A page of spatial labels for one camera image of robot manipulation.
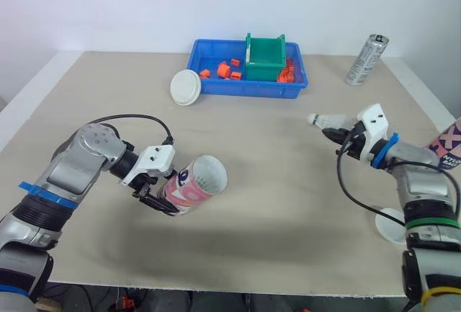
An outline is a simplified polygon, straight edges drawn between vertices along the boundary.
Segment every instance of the pink can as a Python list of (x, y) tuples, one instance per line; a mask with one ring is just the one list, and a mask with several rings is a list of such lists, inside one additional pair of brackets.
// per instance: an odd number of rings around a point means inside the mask
[(435, 138), (427, 148), (440, 158), (439, 168), (449, 170), (461, 164), (461, 117)]
[(157, 192), (179, 210), (174, 215), (188, 213), (213, 195), (222, 192), (228, 184), (228, 175), (219, 159), (204, 155), (182, 169)]

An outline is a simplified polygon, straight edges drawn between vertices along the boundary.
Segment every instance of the paper cup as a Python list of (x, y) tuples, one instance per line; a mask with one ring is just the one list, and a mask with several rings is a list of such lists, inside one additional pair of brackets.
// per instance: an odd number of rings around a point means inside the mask
[(157, 193), (179, 210), (174, 215), (188, 213), (228, 184), (224, 165), (213, 156), (200, 156), (172, 177)]

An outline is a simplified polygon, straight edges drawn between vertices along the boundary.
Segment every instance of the green ring band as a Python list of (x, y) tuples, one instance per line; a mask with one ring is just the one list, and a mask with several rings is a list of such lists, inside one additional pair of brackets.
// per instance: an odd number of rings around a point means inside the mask
[(459, 228), (460, 224), (456, 220), (452, 220), (450, 218), (445, 217), (424, 217), (424, 218), (417, 218), (415, 220), (411, 220), (405, 224), (407, 229), (417, 227), (417, 226), (452, 226), (455, 228)]

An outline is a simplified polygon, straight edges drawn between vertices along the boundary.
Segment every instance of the blue ring band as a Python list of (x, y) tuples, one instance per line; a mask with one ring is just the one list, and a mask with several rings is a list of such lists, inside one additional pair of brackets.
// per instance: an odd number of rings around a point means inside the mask
[(44, 190), (42, 187), (37, 186), (36, 184), (28, 184), (27, 182), (23, 181), (19, 184), (19, 187), (28, 191), (30, 195), (37, 195), (51, 202), (55, 202), (56, 204), (59, 204), (65, 208), (75, 210), (79, 206), (77, 202), (62, 198), (59, 195), (55, 195), (54, 193)]
[(13, 287), (12, 285), (0, 285), (0, 292), (16, 293), (29, 297), (29, 293), (27, 293), (25, 290), (18, 287)]
[(389, 149), (393, 147), (394, 144), (398, 142), (398, 134), (394, 133), (392, 134), (392, 137), (390, 137), (388, 143), (384, 145), (384, 148), (381, 149), (378, 155), (376, 155), (375, 159), (373, 160), (372, 167), (375, 169), (378, 169), (378, 166), (380, 165), (382, 159), (386, 156), (388, 153)]

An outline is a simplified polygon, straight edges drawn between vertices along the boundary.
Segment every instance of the blue plastic tray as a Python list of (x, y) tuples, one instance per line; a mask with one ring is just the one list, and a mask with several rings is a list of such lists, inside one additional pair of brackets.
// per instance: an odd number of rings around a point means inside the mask
[[(204, 69), (211, 72), (209, 79), (202, 79), (203, 94), (227, 94), (231, 96), (296, 98), (301, 89), (308, 85), (308, 75), (296, 43), (286, 43), (287, 58), (295, 65), (294, 83), (276, 81), (225, 80), (216, 75), (218, 64), (225, 61), (232, 71), (244, 72), (246, 42), (244, 40), (196, 40), (187, 64), (187, 69), (199, 73)], [(240, 66), (231, 65), (231, 59), (240, 60)]]

